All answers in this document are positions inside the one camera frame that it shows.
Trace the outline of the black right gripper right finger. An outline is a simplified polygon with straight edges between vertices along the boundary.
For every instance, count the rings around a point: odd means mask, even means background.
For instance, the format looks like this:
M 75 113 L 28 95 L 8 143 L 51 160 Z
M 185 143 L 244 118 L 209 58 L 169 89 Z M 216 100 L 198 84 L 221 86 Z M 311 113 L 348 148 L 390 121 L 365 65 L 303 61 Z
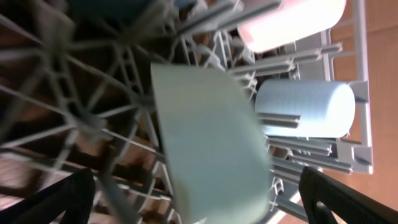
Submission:
M 312 168 L 304 167 L 298 185 L 309 224 L 397 223 L 397 211 Z

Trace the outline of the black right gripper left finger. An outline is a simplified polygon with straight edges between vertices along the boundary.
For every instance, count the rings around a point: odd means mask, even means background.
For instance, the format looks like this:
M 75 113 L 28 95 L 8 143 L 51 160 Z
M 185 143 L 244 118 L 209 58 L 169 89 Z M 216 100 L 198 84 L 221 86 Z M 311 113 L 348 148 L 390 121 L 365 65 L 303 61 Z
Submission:
M 1 211 L 1 223 L 88 223 L 95 197 L 95 181 L 89 168 L 52 184 Z

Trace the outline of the light blue cup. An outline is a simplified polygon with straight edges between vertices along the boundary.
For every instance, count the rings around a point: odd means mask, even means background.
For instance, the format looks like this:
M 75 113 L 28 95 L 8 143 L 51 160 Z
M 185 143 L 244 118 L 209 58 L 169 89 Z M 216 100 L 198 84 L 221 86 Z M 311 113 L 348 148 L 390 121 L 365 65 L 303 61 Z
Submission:
M 257 92 L 255 112 L 300 116 L 297 128 L 263 126 L 268 136 L 340 138 L 355 116 L 355 98 L 344 82 L 267 80 Z

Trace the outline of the mint green bowl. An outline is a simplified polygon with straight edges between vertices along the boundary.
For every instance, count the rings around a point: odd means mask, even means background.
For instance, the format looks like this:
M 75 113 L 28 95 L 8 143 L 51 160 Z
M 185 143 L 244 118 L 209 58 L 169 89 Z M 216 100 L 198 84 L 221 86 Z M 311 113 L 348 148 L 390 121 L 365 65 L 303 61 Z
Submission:
M 216 68 L 150 66 L 162 148 L 184 223 L 256 223 L 269 207 L 265 140 L 251 104 Z

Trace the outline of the pale pink cup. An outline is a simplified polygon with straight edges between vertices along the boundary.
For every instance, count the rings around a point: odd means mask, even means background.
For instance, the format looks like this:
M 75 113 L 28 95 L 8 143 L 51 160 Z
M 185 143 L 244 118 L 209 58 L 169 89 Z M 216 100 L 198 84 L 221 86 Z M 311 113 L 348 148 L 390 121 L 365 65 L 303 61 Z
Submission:
M 278 9 L 238 26 L 245 46 L 263 53 L 333 27 L 346 0 L 285 0 Z

